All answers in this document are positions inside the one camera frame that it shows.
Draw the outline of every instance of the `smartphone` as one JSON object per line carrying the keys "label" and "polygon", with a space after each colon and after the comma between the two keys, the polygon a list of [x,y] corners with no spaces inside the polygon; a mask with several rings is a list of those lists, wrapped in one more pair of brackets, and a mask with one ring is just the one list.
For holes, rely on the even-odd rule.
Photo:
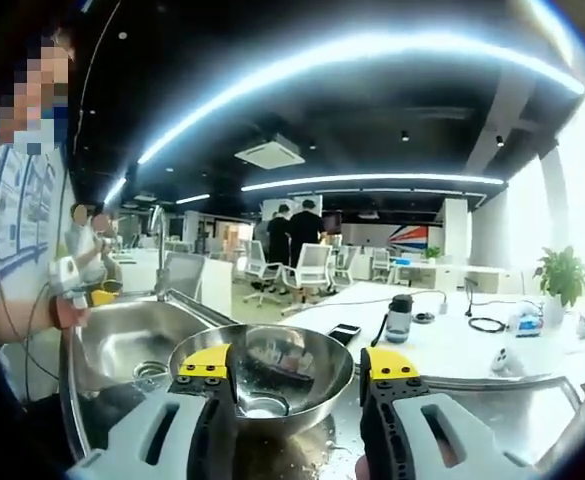
{"label": "smartphone", "polygon": [[348,343],[352,341],[361,331],[361,327],[355,327],[353,325],[346,325],[345,323],[339,323],[336,327],[330,330],[328,333],[329,337],[332,337],[344,347],[348,346]]}

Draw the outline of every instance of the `metal bowl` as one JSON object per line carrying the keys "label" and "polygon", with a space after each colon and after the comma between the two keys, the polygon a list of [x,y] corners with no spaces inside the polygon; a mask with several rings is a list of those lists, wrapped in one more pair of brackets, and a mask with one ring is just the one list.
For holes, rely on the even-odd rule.
{"label": "metal bowl", "polygon": [[325,419],[352,381],[354,360],[323,334],[277,325],[231,325],[198,333],[172,352],[170,373],[204,348],[231,343],[242,434],[288,437]]}

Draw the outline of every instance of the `black ceiling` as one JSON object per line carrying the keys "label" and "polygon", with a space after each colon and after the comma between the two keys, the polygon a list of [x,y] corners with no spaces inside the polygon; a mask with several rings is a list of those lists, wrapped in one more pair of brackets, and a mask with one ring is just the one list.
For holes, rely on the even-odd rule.
{"label": "black ceiling", "polygon": [[[212,0],[194,5],[178,0],[95,1],[79,27],[71,93],[71,112],[77,113],[89,70],[80,129],[76,114],[68,148],[77,197],[101,202],[126,174],[130,181],[123,200],[139,192],[165,202],[209,193],[208,200],[175,208],[230,216],[257,211],[265,198],[307,190],[417,188],[493,195],[501,187],[396,181],[240,190],[246,184],[326,174],[463,173],[486,128],[503,67],[463,52],[406,54],[316,68],[217,110],[138,170],[136,161],[163,133],[236,80],[348,34],[443,28],[537,56],[540,51],[544,61],[563,69],[550,49],[539,48],[545,42],[523,31],[505,5],[496,0]],[[578,96],[565,87],[538,75],[533,81],[522,112],[508,125],[504,147],[494,150],[484,175],[511,177],[539,145],[547,145],[577,105]],[[410,137],[407,142],[401,138],[404,131]],[[495,142],[499,133],[495,130]],[[234,156],[275,134],[298,145],[306,163],[267,171]],[[422,192],[332,193],[326,194],[324,206],[353,218],[357,212],[374,210],[385,222],[429,223],[435,221],[444,197]],[[471,205],[478,201],[480,197],[470,197]]]}

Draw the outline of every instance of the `hand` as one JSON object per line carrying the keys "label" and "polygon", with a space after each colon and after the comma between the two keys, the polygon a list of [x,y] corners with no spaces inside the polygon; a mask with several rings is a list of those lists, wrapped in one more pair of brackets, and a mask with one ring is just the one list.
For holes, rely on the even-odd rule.
{"label": "hand", "polygon": [[356,462],[354,473],[356,474],[356,480],[370,480],[370,471],[368,470],[368,461],[365,455]]}
{"label": "hand", "polygon": [[101,253],[103,251],[103,240],[100,238],[94,239],[94,251],[97,253]]}
{"label": "hand", "polygon": [[76,326],[85,327],[90,313],[89,310],[77,309],[70,301],[63,297],[56,297],[56,311],[62,330]]}

